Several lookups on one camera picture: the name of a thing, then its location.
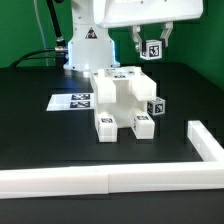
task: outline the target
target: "black table surface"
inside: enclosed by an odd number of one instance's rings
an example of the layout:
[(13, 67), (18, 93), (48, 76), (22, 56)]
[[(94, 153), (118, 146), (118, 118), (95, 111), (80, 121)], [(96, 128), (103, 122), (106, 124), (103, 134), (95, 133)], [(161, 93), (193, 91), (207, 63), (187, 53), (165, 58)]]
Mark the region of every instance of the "black table surface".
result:
[[(148, 64), (166, 114), (153, 140), (120, 129), (100, 143), (93, 110), (51, 111), (52, 94), (91, 92), (88, 79), (54, 67), (0, 69), (0, 169), (201, 161), (187, 139), (200, 120), (224, 146), (224, 91), (185, 64)], [(0, 223), (224, 223), (224, 190), (0, 200)]]

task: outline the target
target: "white foam block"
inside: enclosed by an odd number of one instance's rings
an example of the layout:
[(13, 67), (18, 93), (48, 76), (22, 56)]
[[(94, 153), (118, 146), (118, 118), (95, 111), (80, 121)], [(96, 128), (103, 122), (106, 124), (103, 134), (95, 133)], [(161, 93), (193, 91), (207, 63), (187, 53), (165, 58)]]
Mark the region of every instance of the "white foam block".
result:
[(108, 193), (107, 166), (0, 172), (0, 198)]
[(148, 113), (132, 109), (129, 113), (129, 119), (137, 139), (153, 139), (155, 122)]
[(188, 122), (188, 138), (204, 161), (224, 161), (224, 150), (200, 121)]
[(96, 114), (95, 126), (100, 142), (117, 141), (117, 123), (113, 115), (107, 113)]
[(109, 193), (224, 188), (221, 162), (109, 166)]
[(139, 101), (156, 99), (156, 83), (143, 74), (132, 78), (131, 91)]
[(116, 103), (116, 86), (109, 77), (94, 77), (97, 91), (97, 101), (102, 103)]

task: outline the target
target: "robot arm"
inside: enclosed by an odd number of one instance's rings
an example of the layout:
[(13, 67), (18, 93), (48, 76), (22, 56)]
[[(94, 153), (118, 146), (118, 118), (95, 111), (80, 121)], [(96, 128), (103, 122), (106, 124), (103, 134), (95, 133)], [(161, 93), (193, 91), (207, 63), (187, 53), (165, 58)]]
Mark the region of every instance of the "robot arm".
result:
[[(173, 21), (199, 18), (203, 1), (194, 0), (93, 0), (95, 23), (103, 28), (132, 26), (132, 38), (140, 57), (146, 60), (162, 57), (168, 47)], [(143, 41), (140, 25), (164, 23), (159, 40)]]
[[(173, 21), (199, 18), (203, 0), (71, 0), (74, 35), (69, 42), (67, 70), (116, 67), (108, 28), (132, 27), (136, 50), (145, 60), (162, 58)], [(140, 25), (163, 23), (157, 40), (142, 40)]]

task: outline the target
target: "metal bracket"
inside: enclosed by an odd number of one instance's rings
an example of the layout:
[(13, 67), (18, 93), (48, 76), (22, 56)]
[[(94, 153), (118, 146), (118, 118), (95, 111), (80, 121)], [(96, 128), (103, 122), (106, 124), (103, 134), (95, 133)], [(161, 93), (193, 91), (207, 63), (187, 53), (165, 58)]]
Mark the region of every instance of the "metal bracket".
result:
[(168, 47), (168, 39), (173, 30), (173, 22), (166, 22), (162, 25), (163, 32), (161, 34), (160, 39), (163, 42), (163, 48)]
[(141, 52), (142, 50), (142, 38), (138, 34), (141, 31), (141, 27), (139, 25), (132, 27), (132, 39), (135, 42), (135, 49), (137, 52)]

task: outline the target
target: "black cable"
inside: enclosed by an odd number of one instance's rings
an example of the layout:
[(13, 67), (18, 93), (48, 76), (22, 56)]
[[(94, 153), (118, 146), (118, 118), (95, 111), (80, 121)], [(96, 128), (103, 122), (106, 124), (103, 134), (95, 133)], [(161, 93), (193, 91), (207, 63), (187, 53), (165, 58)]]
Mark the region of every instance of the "black cable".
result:
[(21, 62), (22, 59), (25, 60), (26, 58), (28, 58), (30, 56), (33, 56), (33, 55), (36, 55), (36, 54), (42, 54), (42, 53), (46, 53), (46, 52), (55, 52), (55, 49), (54, 48), (48, 48), (48, 49), (44, 49), (44, 50), (30, 52), (28, 54), (23, 55), (18, 60), (14, 61), (11, 65), (9, 65), (9, 67), (10, 68), (15, 68)]
[(17, 65), (22, 62), (22, 61), (28, 61), (28, 60), (39, 60), (39, 59), (46, 59), (46, 58), (52, 58), (52, 59), (55, 59), (55, 57), (35, 57), (35, 58), (20, 58), (19, 60), (13, 62), (9, 68), (16, 68)]
[(56, 37), (57, 37), (57, 45), (58, 46), (66, 46), (65, 40), (64, 40), (64, 38), (62, 37), (62, 34), (61, 34), (61, 30), (60, 30), (60, 26), (59, 26), (59, 23), (58, 23), (58, 18), (57, 18), (55, 9), (54, 9), (53, 1), (52, 0), (46, 0), (46, 2), (47, 2), (47, 6), (49, 8), (49, 11), (50, 11), (51, 20), (52, 20), (52, 23), (53, 23), (53, 26), (54, 26), (54, 31), (55, 31)]
[(41, 54), (41, 53), (46, 53), (46, 52), (53, 52), (53, 51), (55, 51), (54, 48), (47, 48), (47, 49), (44, 49), (44, 50), (33, 51), (33, 52), (28, 53), (28, 54), (25, 54), (20, 59), (22, 59), (22, 58), (28, 58), (28, 57), (33, 56), (33, 55), (36, 55), (36, 54)]

